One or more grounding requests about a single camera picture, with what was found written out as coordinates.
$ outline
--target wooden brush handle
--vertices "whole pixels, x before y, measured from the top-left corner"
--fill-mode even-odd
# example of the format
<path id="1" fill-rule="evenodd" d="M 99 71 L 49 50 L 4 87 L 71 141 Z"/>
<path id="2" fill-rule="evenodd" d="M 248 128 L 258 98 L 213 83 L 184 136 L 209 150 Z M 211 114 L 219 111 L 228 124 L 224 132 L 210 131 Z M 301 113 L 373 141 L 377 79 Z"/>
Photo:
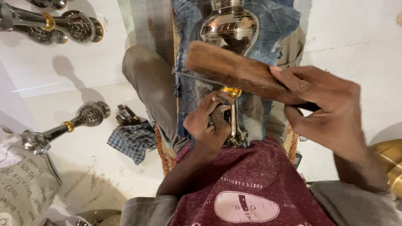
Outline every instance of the wooden brush handle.
<path id="1" fill-rule="evenodd" d="M 269 65 L 210 44 L 193 41 L 185 65 L 208 79 L 286 104 L 306 103 L 270 73 Z"/>

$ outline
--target floor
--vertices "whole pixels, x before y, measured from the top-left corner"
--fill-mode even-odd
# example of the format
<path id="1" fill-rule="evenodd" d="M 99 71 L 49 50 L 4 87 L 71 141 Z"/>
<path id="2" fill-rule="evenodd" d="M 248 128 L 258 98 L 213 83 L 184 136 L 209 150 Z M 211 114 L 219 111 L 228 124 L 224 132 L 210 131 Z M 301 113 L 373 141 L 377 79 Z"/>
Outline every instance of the floor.
<path id="1" fill-rule="evenodd" d="M 40 12 L 25 0 L 9 2 Z M 129 17 L 121 15 L 117 1 L 68 1 L 64 10 L 71 9 L 101 22 L 105 36 L 100 43 L 82 45 L 69 40 L 64 45 L 41 46 L 21 34 L 0 34 L 1 124 L 16 132 L 44 131 L 74 117 L 87 101 L 103 100 L 112 109 L 99 127 L 77 128 L 51 144 L 49 154 L 64 183 L 44 217 L 59 220 L 60 225 L 73 225 L 76 218 L 69 216 L 120 210 L 131 197 L 153 196 L 163 179 L 156 151 L 147 152 L 145 161 L 136 166 L 106 144 L 117 126 L 118 104 L 127 104 L 147 118 L 144 105 L 121 73 L 124 51 L 135 45 L 125 29 L 124 20 Z M 395 24 L 401 10 L 399 0 L 387 4 L 383 0 L 370 4 L 363 0 L 312 1 L 302 64 L 361 84 L 368 144 L 402 136 L 402 28 Z M 45 11 L 54 16 L 63 12 Z M 312 141 L 300 142 L 297 150 L 303 155 L 298 171 L 307 181 L 337 179 L 330 150 Z"/>

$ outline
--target plaid cloth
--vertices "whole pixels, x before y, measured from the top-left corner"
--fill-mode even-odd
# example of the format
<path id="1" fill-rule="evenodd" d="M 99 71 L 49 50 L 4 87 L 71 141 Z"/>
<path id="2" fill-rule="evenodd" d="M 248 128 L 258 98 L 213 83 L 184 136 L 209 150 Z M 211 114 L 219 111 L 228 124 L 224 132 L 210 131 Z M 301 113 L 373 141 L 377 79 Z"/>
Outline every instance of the plaid cloth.
<path id="1" fill-rule="evenodd" d="M 113 130 L 107 144 L 138 165 L 145 159 L 145 150 L 156 148 L 155 131 L 148 120 L 138 125 L 121 126 Z"/>

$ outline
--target polished vase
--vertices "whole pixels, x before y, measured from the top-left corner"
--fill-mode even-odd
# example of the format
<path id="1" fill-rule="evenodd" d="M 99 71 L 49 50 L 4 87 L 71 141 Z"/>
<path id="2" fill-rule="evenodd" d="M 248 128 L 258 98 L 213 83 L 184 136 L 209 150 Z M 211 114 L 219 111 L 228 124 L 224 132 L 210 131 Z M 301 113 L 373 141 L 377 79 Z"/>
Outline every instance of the polished vase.
<path id="1" fill-rule="evenodd" d="M 13 7 L 4 0 L 0 0 L 0 31 L 18 31 L 40 44 L 65 43 L 67 37 L 79 43 L 99 42 L 104 34 L 97 19 L 80 11 L 69 10 L 53 17 Z"/>
<path id="2" fill-rule="evenodd" d="M 21 134 L 23 148 L 35 155 L 46 154 L 50 149 L 50 142 L 65 133 L 71 133 L 76 127 L 94 127 L 102 123 L 103 119 L 110 116 L 110 107 L 103 101 L 82 105 L 76 116 L 63 122 L 61 125 L 45 132 L 31 132 L 26 130 Z"/>
<path id="3" fill-rule="evenodd" d="M 256 15 L 244 8 L 244 0 L 211 0 L 212 12 L 201 26 L 201 38 L 204 42 L 247 56 L 258 37 L 259 22 Z M 224 117 L 232 131 L 225 145 L 238 147 L 247 140 L 247 131 L 242 131 L 238 124 L 237 98 L 240 89 L 223 87 L 235 99 Z"/>

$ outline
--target leg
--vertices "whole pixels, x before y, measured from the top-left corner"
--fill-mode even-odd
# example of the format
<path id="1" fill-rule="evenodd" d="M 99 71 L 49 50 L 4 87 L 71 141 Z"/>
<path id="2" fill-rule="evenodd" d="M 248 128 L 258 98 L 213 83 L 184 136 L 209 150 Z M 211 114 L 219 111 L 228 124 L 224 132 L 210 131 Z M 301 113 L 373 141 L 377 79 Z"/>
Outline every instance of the leg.
<path id="1" fill-rule="evenodd" d="M 294 32 L 285 37 L 281 42 L 283 56 L 277 62 L 278 67 L 285 69 L 287 67 L 299 66 L 305 42 L 306 35 L 301 27 L 298 27 Z M 274 139 L 278 144 L 283 145 L 287 137 L 286 127 L 289 124 L 283 112 L 285 104 L 274 101 L 272 106 L 265 134 Z"/>
<path id="2" fill-rule="evenodd" d="M 146 46 L 133 46 L 124 54 L 123 74 L 158 124 L 166 144 L 178 153 L 188 142 L 177 136 L 174 76 L 166 61 Z"/>

